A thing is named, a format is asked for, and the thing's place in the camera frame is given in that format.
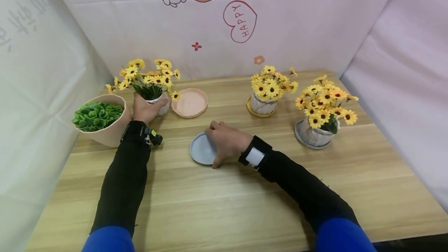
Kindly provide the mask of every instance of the heart drawing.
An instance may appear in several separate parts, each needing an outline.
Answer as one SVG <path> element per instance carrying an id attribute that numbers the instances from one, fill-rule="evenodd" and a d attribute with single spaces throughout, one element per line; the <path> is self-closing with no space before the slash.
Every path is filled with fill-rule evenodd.
<path id="1" fill-rule="evenodd" d="M 236 43 L 244 43 L 254 33 L 257 13 L 244 1 L 234 0 L 227 4 L 223 13 L 224 22 L 232 28 L 230 37 Z"/>

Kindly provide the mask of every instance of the pink saucer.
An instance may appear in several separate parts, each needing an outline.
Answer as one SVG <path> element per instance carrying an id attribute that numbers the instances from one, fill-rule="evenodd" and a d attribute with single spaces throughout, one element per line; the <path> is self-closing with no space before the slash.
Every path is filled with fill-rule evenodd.
<path id="1" fill-rule="evenodd" d="M 173 101 L 173 111 L 184 118 L 194 118 L 202 114 L 208 105 L 207 95 L 199 89 L 185 89 L 180 91 L 180 99 Z"/>

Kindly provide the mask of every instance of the gray saucer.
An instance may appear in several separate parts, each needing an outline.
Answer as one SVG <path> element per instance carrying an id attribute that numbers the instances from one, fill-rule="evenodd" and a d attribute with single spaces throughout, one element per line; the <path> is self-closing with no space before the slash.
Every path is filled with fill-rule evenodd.
<path id="1" fill-rule="evenodd" d="M 306 143 L 306 142 L 300 137 L 300 133 L 299 133 L 299 131 L 300 131 L 300 125 L 302 124 L 303 121 L 304 121 L 304 119 L 301 120 L 301 121 L 298 121 L 298 122 L 296 123 L 296 126 L 294 127 L 294 135 L 296 136 L 297 141 L 299 141 L 300 143 L 302 143 L 305 147 L 307 147 L 307 148 L 309 148 L 309 149 L 313 149 L 313 150 L 323 149 L 323 148 L 327 147 L 328 144 L 330 144 L 331 141 L 328 142 L 327 144 L 324 144 L 324 145 L 322 145 L 322 146 L 316 147 L 316 146 L 312 146 L 312 145 L 309 145 L 308 143 Z"/>
<path id="2" fill-rule="evenodd" d="M 205 132 L 200 133 L 191 141 L 191 157 L 203 166 L 211 166 L 216 156 L 216 145 Z"/>

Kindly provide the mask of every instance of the yellow saucer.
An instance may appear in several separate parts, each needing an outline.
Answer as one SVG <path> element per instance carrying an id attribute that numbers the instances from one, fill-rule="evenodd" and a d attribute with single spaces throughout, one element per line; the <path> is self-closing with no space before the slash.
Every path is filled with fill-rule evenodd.
<path id="1" fill-rule="evenodd" d="M 260 118 L 266 118 L 266 117 L 269 117 L 269 116 L 271 116 L 272 114 L 274 114 L 274 112 L 277 110 L 277 106 L 274 108 L 274 111 L 272 111 L 270 114 L 258 114 L 258 113 L 255 113 L 254 111 L 252 111 L 252 109 L 250 108 L 250 98 L 251 98 L 251 96 L 247 99 L 247 101 L 246 101 L 246 108 L 247 108 L 247 110 L 249 111 L 249 113 L 251 113 L 253 116 L 257 116 L 257 117 L 260 117 Z"/>

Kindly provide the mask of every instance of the blue sleeve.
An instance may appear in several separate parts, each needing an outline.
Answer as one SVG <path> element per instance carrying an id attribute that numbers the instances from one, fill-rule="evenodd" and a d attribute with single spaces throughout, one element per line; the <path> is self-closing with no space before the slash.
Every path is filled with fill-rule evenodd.
<path id="1" fill-rule="evenodd" d="M 82 252 L 135 252 L 135 249 L 127 229 L 110 226 L 90 234 Z"/>
<path id="2" fill-rule="evenodd" d="M 319 228 L 317 252 L 376 252 L 362 228 L 347 219 L 330 219 Z"/>

